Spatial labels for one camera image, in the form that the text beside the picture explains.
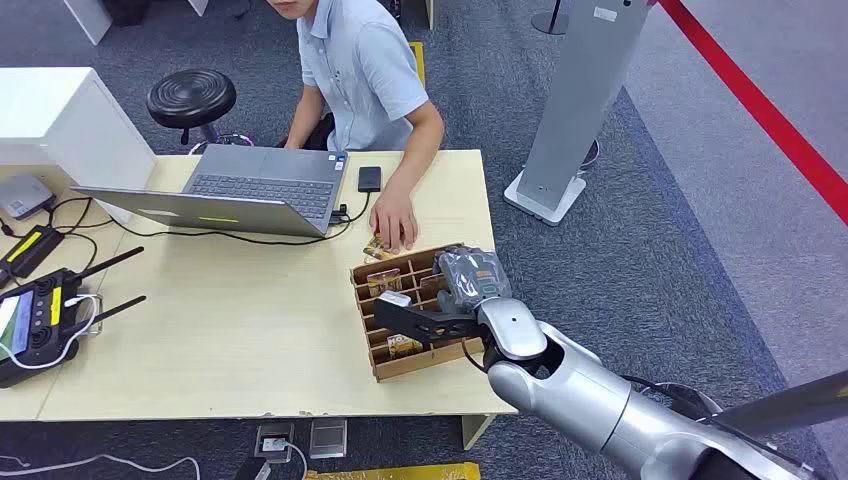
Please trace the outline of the person's left hand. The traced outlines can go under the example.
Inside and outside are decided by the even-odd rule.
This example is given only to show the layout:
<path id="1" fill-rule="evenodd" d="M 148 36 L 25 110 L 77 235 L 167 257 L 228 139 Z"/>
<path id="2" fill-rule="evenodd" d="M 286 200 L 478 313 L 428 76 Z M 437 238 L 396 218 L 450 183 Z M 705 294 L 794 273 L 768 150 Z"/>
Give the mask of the person's left hand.
<path id="1" fill-rule="evenodd" d="M 372 232 L 380 237 L 382 247 L 394 254 L 411 249 L 418 238 L 419 227 L 410 195 L 408 189 L 387 187 L 370 212 Z"/>

